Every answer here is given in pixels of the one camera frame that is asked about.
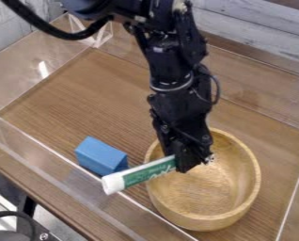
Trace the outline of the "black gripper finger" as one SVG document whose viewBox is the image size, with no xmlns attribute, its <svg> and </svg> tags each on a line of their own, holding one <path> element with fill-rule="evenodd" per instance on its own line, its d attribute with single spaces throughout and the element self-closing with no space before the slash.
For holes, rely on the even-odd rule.
<svg viewBox="0 0 299 241">
<path fill-rule="evenodd" d="M 173 140 L 171 151 L 175 155 L 176 171 L 185 173 L 197 165 L 207 165 L 213 160 L 213 152 L 211 151 L 212 141 L 203 143 L 183 143 Z"/>
</svg>

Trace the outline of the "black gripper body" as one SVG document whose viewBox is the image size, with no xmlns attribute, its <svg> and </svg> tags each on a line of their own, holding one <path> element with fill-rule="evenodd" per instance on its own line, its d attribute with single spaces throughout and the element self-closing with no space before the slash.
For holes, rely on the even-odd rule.
<svg viewBox="0 0 299 241">
<path fill-rule="evenodd" d="M 185 87 L 148 96 L 153 127 L 164 149 L 169 149 L 176 140 L 200 149 L 212 145 L 205 117 L 220 98 L 220 85 L 216 85 L 216 98 L 212 98 L 212 81 L 211 71 L 200 64 Z"/>
</svg>

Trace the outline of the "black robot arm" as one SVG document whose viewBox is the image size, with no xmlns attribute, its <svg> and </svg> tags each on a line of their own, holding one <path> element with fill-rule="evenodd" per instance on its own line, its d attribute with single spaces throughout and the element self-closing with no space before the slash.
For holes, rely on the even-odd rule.
<svg viewBox="0 0 299 241">
<path fill-rule="evenodd" d="M 195 23 L 191 0 L 61 0 L 80 19 L 109 17 L 135 37 L 149 68 L 147 97 L 163 153 L 187 172 L 212 159 L 205 118 L 219 102 L 220 84 L 203 65 L 207 39 Z"/>
</svg>

